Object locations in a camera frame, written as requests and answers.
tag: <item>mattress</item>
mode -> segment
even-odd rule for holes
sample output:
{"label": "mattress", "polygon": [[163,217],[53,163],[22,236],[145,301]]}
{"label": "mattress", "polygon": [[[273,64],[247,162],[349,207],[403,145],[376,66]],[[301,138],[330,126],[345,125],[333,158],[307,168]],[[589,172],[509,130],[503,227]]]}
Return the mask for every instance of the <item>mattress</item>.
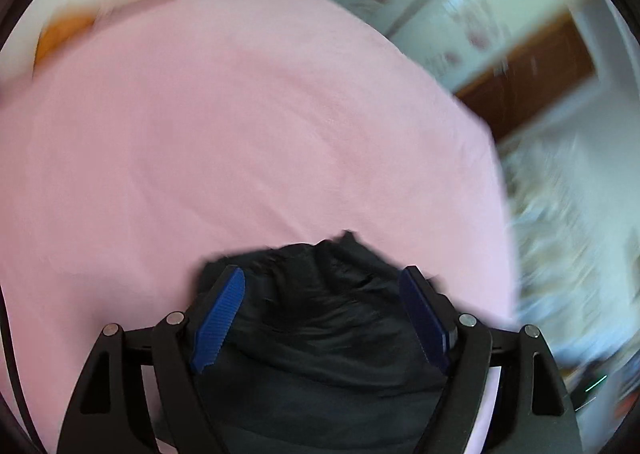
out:
{"label": "mattress", "polygon": [[[101,328],[185,308],[206,257],[350,229],[465,309],[514,315],[488,129],[327,0],[122,13],[2,98],[0,177],[2,289],[50,452]],[[495,389],[492,373],[470,453]]]}

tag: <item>black fabric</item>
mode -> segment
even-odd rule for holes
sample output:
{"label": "black fabric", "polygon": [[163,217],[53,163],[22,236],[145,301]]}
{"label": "black fabric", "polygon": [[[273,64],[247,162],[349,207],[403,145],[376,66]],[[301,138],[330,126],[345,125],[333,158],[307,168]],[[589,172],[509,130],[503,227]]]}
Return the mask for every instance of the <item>black fabric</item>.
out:
{"label": "black fabric", "polygon": [[246,295],[215,365],[196,380],[232,453],[410,453],[445,379],[424,359],[399,271],[347,232],[208,263]]}

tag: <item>orange object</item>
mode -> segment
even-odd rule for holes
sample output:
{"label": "orange object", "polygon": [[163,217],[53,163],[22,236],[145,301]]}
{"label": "orange object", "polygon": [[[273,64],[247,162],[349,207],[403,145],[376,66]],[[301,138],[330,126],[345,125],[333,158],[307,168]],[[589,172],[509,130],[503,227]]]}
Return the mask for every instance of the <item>orange object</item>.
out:
{"label": "orange object", "polygon": [[95,19],[95,12],[74,12],[52,20],[40,33],[34,66],[38,66],[67,41],[91,28]]}

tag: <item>pink fabric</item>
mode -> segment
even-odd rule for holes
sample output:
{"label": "pink fabric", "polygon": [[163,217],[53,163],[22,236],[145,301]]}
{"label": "pink fabric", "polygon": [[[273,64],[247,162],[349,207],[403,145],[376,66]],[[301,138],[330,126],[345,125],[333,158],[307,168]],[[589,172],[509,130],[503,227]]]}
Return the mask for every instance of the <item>pink fabric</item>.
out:
{"label": "pink fabric", "polygon": [[0,109],[0,275],[47,448],[102,326],[184,308],[204,257],[348,228],[509,319],[503,205],[486,127],[329,1],[171,0],[94,31]]}

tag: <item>silver screw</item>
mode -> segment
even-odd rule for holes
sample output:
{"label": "silver screw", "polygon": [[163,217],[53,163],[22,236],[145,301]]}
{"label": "silver screw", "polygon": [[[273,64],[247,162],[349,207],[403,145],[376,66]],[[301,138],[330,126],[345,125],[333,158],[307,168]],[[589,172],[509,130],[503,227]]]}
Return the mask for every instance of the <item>silver screw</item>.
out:
{"label": "silver screw", "polygon": [[184,320],[184,313],[180,311],[174,311],[166,316],[166,323],[175,326]]}
{"label": "silver screw", "polygon": [[463,326],[466,326],[468,328],[472,328],[473,326],[478,324],[478,319],[469,313],[463,313],[462,315],[460,315],[459,320]]}
{"label": "silver screw", "polygon": [[533,324],[527,324],[524,326],[524,332],[532,339],[537,339],[540,336],[540,330]]}
{"label": "silver screw", "polygon": [[102,334],[107,337],[112,337],[118,332],[118,329],[120,329],[120,326],[117,324],[107,324],[102,328]]}

